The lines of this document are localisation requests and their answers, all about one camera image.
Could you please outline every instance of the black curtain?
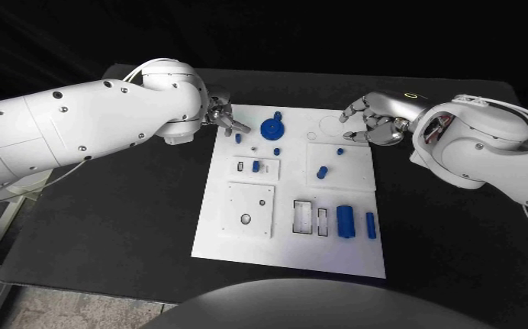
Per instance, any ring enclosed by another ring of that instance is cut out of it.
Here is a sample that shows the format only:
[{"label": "black curtain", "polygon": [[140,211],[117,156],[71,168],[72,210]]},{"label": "black curtain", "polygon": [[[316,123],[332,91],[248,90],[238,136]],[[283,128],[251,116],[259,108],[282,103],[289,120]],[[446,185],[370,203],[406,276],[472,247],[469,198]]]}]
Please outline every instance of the black curtain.
[{"label": "black curtain", "polygon": [[91,81],[114,63],[168,56],[195,67],[497,79],[525,102],[524,6],[523,0],[2,0],[0,96]]}]

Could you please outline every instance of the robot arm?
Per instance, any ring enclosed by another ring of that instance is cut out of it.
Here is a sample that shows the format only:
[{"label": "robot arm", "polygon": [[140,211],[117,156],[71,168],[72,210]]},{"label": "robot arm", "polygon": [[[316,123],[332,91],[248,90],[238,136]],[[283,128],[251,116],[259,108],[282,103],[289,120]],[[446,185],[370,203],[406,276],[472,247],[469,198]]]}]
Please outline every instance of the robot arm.
[{"label": "robot arm", "polygon": [[348,132],[347,140],[393,145],[406,131],[414,133],[414,163],[462,188],[478,189],[488,182],[528,205],[525,109],[466,95],[432,106],[420,95],[371,92],[347,108],[341,121],[357,111],[364,112],[368,131]]},{"label": "robot arm", "polygon": [[192,141],[202,124],[250,132],[233,119],[230,95],[211,96],[194,68],[163,60],[143,84],[83,83],[0,102],[0,186],[146,142]]}]

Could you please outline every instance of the gray floor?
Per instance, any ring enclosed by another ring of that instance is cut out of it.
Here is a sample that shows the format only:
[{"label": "gray floor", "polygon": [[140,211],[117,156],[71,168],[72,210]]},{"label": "gray floor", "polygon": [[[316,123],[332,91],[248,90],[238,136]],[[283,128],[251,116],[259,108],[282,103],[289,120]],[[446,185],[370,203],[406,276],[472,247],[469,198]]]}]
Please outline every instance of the gray floor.
[{"label": "gray floor", "polygon": [[136,329],[173,306],[21,287],[0,309],[0,329]]}]

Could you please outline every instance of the white cable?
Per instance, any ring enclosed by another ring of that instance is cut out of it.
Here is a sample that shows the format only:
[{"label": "white cable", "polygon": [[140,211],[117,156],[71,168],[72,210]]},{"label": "white cable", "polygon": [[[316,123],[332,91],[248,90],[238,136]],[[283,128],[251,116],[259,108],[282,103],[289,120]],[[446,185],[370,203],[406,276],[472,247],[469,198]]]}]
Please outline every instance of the white cable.
[{"label": "white cable", "polygon": [[21,197],[22,195],[31,194],[32,192],[36,192],[38,190],[42,190],[44,188],[46,188],[48,186],[51,186],[52,184],[55,184],[59,180],[62,180],[80,167],[81,165],[85,163],[85,161],[83,161],[59,178],[57,178],[52,182],[49,182],[45,186],[41,186],[39,188],[35,188],[33,190],[23,192],[9,198],[0,199],[0,203],[5,201],[9,201],[10,199]]},{"label": "white cable", "polygon": [[179,62],[178,60],[172,59],[172,58],[156,58],[153,60],[146,61],[140,66],[136,67],[136,69],[127,74],[127,76],[124,77],[123,81],[130,82],[136,75],[139,74],[139,72],[155,62],[160,62],[162,60],[168,60],[172,62]]},{"label": "white cable", "polygon": [[472,98],[472,99],[479,99],[484,100],[486,102],[492,102],[494,104],[499,104],[504,107],[515,110],[517,112],[521,113],[521,115],[528,119],[528,109],[523,108],[521,106],[517,106],[514,104],[510,104],[510,102],[501,102],[499,100],[494,100],[492,98],[481,98],[481,96],[473,96],[473,95],[462,95],[466,98]]}]

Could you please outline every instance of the table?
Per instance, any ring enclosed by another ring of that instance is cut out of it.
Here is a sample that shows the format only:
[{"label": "table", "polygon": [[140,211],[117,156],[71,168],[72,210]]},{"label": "table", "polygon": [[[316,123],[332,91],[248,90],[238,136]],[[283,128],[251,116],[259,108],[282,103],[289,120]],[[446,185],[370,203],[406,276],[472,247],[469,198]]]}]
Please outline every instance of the table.
[{"label": "table", "polygon": [[[132,66],[113,66],[123,78]],[[517,102],[502,82],[199,69],[233,102],[341,109],[378,89],[448,101],[468,93]],[[215,127],[179,146],[153,138],[90,161],[45,189],[0,280],[179,303],[240,282],[325,278],[385,286],[502,327],[528,321],[528,220],[491,186],[446,184],[410,160],[410,137],[373,147],[387,281],[191,257]],[[71,167],[57,169],[52,178]]]}]

